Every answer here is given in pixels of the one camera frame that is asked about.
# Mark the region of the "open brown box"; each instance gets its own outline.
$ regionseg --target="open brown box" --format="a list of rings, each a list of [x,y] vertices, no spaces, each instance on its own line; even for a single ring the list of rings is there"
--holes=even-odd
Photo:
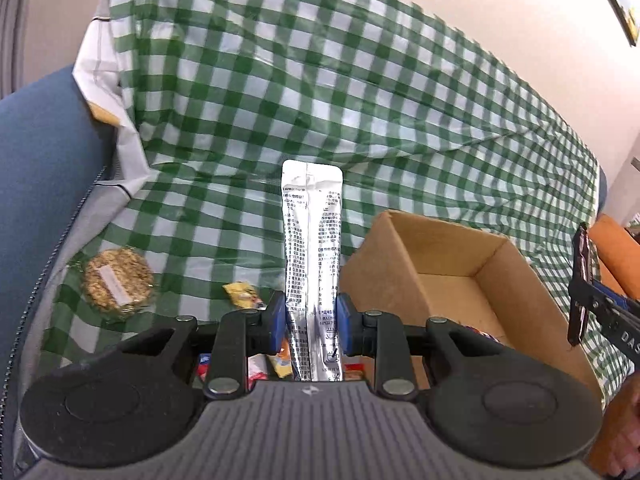
[[[391,312],[412,325],[443,316],[472,326],[602,398],[584,351],[566,340],[564,315],[505,236],[388,210],[342,268],[339,285],[358,310]],[[428,387],[419,357],[414,368],[420,387]]]

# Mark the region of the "snack package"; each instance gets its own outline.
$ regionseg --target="snack package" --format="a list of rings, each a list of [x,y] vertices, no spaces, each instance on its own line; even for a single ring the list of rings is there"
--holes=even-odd
[[[287,325],[296,378],[302,381],[342,380],[335,319],[341,211],[340,168],[284,162]]]
[[[82,288],[88,303],[100,313],[124,320],[152,303],[154,276],[132,248],[107,249],[84,264]]]
[[[260,296],[258,296],[258,291],[255,290],[255,288],[247,282],[228,283],[226,285],[223,285],[223,288],[229,295],[231,303],[233,303],[238,308],[257,308],[259,310],[264,310],[265,308],[267,308],[267,306],[261,300]],[[267,357],[271,362],[273,369],[276,371],[278,377],[282,379],[292,374],[289,343],[287,342],[286,338],[282,340],[282,347],[280,348],[280,352],[278,352],[276,355],[269,355]],[[248,367],[250,385],[256,379],[267,378],[267,366],[264,362],[264,355],[260,354],[249,357]]]

